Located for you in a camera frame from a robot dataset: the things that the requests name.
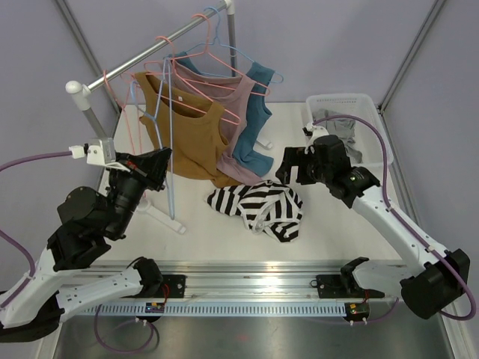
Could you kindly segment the grey tank top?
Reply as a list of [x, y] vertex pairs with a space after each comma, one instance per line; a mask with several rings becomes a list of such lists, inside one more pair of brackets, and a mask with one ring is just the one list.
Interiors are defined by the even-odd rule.
[[[313, 121], [321, 120], [326, 117], [339, 115], [339, 112], [320, 108], [312, 112]], [[356, 149], [356, 121], [349, 118], [338, 118], [327, 120], [320, 123], [320, 126], [326, 128], [330, 135], [336, 135], [344, 143], [346, 153], [352, 162], [362, 163], [362, 152]]]

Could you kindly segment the black white striped tank top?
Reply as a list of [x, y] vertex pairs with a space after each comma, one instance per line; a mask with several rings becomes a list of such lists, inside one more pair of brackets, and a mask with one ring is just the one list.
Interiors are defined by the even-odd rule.
[[206, 197], [215, 211], [240, 217], [247, 230], [265, 233], [280, 243], [299, 237], [303, 200], [291, 187], [266, 180], [256, 185], [217, 188]]

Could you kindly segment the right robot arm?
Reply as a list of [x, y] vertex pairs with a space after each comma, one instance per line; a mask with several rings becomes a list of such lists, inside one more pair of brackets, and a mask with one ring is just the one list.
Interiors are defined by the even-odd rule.
[[393, 295], [422, 319], [443, 313], [460, 296], [470, 295], [469, 256], [461, 249], [449, 251], [395, 209], [385, 183], [367, 168], [353, 166], [337, 136], [317, 137], [307, 147], [285, 147], [275, 175], [286, 185], [293, 168], [298, 170], [297, 183], [324, 184], [331, 196], [366, 219], [404, 263], [382, 266], [366, 257], [347, 263], [341, 268], [341, 280], [348, 292]]

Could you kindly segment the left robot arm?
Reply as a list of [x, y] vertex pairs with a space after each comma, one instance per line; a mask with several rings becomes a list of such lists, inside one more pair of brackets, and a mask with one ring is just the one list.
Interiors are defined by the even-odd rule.
[[67, 288], [72, 277], [124, 239], [146, 190], [161, 191], [172, 151], [168, 147], [134, 156], [116, 153], [109, 187], [72, 190], [57, 208], [61, 226], [49, 237], [38, 261], [26, 255], [29, 270], [1, 293], [1, 342], [28, 343], [56, 331], [78, 313], [119, 298], [170, 295], [155, 260], [138, 258], [117, 275]]

